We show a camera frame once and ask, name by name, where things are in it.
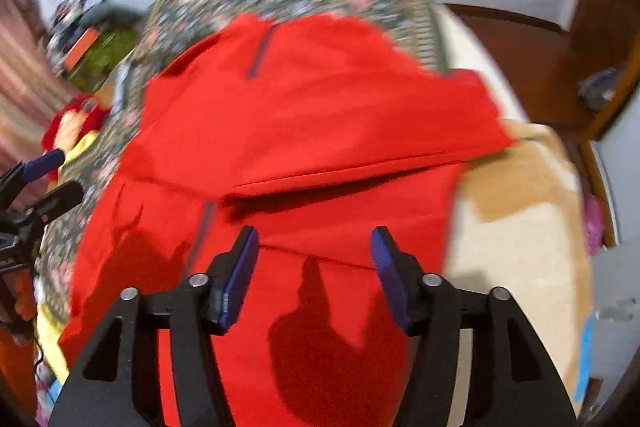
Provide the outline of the red jacket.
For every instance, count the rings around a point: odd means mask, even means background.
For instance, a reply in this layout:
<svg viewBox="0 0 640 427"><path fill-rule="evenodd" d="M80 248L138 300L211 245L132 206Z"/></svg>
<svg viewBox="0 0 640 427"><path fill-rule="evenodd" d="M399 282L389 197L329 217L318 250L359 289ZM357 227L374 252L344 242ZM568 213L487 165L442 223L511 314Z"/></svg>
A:
<svg viewBox="0 0 640 427"><path fill-rule="evenodd" d="M460 174L511 142L475 72L439 77L355 17L240 16L146 86L80 242L66 361L122 288L173 288L250 225L256 269L216 343L235 421L386 426L409 343L370 235L440 270Z"/></svg>

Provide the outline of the grey clothes on floor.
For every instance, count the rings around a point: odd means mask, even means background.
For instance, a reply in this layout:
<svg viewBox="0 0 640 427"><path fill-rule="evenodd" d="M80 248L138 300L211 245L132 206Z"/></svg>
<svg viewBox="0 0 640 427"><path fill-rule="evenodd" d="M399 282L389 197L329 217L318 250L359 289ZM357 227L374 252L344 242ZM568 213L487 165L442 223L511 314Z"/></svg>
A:
<svg viewBox="0 0 640 427"><path fill-rule="evenodd" d="M578 98L585 103L591 113L600 113L605 103L612 100L622 74L621 67L595 72L578 83Z"/></svg>

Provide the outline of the red parrot plush toy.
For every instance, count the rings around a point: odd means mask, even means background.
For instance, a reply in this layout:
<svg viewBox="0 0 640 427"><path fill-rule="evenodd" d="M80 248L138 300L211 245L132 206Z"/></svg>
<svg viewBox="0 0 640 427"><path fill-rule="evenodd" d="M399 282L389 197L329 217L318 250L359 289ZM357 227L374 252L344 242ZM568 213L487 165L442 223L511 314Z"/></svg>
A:
<svg viewBox="0 0 640 427"><path fill-rule="evenodd" d="M41 139L43 153L62 150L68 164L96 141L110 110L94 95L78 94L51 120Z"/></svg>

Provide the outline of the white cabinet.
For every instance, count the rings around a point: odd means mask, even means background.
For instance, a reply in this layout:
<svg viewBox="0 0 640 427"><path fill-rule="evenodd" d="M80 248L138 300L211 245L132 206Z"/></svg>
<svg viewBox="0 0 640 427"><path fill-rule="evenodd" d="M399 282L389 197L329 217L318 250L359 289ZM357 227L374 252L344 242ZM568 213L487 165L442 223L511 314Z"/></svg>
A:
<svg viewBox="0 0 640 427"><path fill-rule="evenodd" d="M604 406L639 348L639 241L591 258L593 311L579 343L575 397L590 413Z"/></svg>

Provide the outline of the cluttered pile of items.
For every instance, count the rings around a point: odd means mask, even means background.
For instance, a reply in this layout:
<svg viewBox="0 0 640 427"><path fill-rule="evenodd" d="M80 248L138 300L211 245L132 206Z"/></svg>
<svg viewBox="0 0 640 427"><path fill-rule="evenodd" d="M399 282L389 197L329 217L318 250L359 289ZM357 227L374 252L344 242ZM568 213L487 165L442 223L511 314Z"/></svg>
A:
<svg viewBox="0 0 640 427"><path fill-rule="evenodd" d="M58 0L46 57L82 92L99 90L136 45L144 12L115 0Z"/></svg>

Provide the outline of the pink slipper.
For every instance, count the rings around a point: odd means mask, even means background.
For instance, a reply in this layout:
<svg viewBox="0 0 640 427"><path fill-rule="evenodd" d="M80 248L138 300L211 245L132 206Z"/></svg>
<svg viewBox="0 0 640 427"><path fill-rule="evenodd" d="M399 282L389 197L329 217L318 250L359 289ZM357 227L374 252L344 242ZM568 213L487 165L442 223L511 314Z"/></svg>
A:
<svg viewBox="0 0 640 427"><path fill-rule="evenodd" d="M584 229L588 254L594 256L603 245L605 224L598 199L592 194L584 199Z"/></svg>

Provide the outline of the floral bed cover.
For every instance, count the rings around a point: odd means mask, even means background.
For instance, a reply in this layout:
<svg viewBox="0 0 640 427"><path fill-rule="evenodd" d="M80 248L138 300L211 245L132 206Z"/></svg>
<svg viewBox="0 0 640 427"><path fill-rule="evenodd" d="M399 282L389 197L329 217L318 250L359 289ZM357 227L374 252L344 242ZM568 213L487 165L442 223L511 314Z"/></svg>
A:
<svg viewBox="0 0 640 427"><path fill-rule="evenodd" d="M40 310L56 329L64 329L70 315L70 281L81 236L122 152L139 130L146 85L181 52L242 13L278 22L319 13L359 16L383 28L423 66L441 74L449 70L434 0L155 0L145 12L139 43L111 73L116 100L110 116L88 150L60 174L63 182L80 182L85 197L47 228L41 244Z"/></svg>

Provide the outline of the wooden door frame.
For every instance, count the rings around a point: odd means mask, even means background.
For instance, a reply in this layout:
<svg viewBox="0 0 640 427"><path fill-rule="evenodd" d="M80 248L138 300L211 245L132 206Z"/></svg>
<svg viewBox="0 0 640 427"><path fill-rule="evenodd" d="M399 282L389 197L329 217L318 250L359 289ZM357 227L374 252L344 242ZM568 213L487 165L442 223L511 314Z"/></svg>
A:
<svg viewBox="0 0 640 427"><path fill-rule="evenodd" d="M570 57L595 69L620 66L622 77L613 98L588 124L578 141L589 183L604 212L603 244L620 243L611 183L597 143L639 88L639 0L578 0L568 34Z"/></svg>

